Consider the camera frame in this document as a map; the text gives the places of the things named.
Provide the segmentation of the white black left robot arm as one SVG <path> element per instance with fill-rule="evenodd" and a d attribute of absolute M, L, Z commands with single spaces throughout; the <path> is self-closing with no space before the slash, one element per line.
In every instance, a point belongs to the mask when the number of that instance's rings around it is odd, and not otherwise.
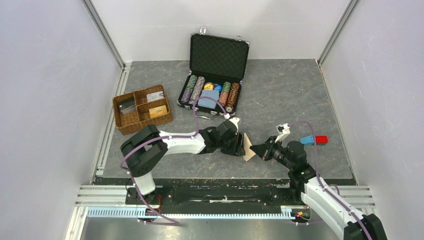
<path fill-rule="evenodd" d="M 168 155 L 203 155 L 219 150 L 224 155 L 245 157 L 247 135 L 239 131 L 238 118 L 223 121 L 189 133 L 171 133 L 158 130 L 150 124 L 120 146 L 123 155 L 121 167 L 129 172 L 138 189 L 138 197 L 145 204 L 157 198 L 152 171 Z"/>

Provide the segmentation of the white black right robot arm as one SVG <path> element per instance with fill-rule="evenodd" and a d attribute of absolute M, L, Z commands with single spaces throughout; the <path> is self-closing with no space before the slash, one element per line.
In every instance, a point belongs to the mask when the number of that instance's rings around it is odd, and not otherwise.
<path fill-rule="evenodd" d="M 275 160 L 289 172 L 289 199 L 306 204 L 334 231 L 341 240 L 387 239 L 381 220 L 353 207 L 316 173 L 308 163 L 305 146 L 290 141 L 285 147 L 271 136 L 265 143 L 252 145 L 250 150 L 263 161 Z"/>

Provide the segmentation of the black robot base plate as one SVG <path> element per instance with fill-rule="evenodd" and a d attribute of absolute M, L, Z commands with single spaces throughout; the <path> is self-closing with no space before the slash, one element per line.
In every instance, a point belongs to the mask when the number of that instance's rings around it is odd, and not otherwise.
<path fill-rule="evenodd" d="M 140 197 L 126 185 L 127 205 L 147 202 L 161 214 L 277 214 L 306 209 L 295 200 L 288 179 L 156 178 L 153 192 Z"/>

